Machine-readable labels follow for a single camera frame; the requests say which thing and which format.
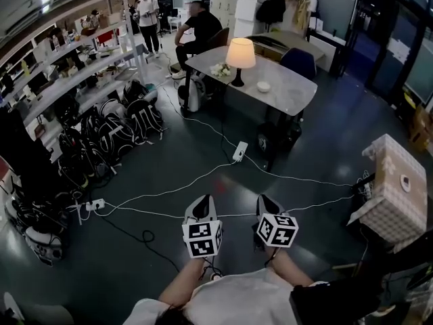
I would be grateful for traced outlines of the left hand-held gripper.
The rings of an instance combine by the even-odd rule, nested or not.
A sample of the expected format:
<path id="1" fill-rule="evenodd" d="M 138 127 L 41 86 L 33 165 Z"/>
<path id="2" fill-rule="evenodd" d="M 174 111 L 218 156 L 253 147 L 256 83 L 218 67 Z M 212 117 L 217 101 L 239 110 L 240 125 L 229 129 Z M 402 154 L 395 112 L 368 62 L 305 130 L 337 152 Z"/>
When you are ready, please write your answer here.
<path id="1" fill-rule="evenodd" d="M 182 230 L 191 258 L 218 255 L 223 239 L 223 223 L 217 217 L 210 194 L 197 198 L 186 208 Z"/>

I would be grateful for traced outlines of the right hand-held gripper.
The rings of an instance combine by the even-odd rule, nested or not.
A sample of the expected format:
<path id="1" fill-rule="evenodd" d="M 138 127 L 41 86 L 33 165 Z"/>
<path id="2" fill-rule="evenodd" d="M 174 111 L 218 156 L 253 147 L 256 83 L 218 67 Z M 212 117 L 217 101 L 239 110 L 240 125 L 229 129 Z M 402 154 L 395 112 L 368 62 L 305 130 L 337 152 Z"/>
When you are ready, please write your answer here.
<path id="1" fill-rule="evenodd" d="M 284 208 L 265 194 L 256 201 L 258 222 L 252 226 L 257 245 L 274 248 L 290 248 L 299 230 L 294 217 L 284 213 Z"/>

